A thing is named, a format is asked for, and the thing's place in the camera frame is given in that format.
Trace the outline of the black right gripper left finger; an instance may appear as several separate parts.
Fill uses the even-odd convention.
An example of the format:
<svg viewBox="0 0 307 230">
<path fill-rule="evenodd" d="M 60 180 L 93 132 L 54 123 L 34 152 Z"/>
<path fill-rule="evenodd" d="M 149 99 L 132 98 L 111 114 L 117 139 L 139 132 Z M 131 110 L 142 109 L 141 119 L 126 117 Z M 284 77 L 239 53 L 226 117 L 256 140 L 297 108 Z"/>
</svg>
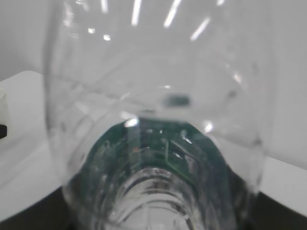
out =
<svg viewBox="0 0 307 230">
<path fill-rule="evenodd" d="M 74 230 L 62 189 L 0 222 L 2 230 Z"/>
</svg>

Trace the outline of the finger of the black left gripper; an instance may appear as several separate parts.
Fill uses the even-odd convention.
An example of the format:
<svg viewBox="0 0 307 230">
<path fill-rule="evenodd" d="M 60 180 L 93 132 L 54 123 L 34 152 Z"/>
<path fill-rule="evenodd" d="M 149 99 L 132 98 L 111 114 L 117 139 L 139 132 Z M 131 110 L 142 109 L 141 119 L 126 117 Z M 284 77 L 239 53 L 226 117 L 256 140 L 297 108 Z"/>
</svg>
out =
<svg viewBox="0 0 307 230">
<path fill-rule="evenodd" d="M 0 124 L 0 138 L 5 138 L 7 136 L 7 126 Z"/>
</svg>

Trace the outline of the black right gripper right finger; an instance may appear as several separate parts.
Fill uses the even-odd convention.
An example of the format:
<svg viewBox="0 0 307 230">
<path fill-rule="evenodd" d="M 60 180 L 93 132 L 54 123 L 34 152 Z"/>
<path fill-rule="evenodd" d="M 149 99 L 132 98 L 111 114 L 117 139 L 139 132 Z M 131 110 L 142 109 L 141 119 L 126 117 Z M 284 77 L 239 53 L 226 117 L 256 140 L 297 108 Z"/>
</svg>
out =
<svg viewBox="0 0 307 230">
<path fill-rule="evenodd" d="M 247 223 L 248 230 L 306 230 L 307 218 L 259 193 Z"/>
</svg>

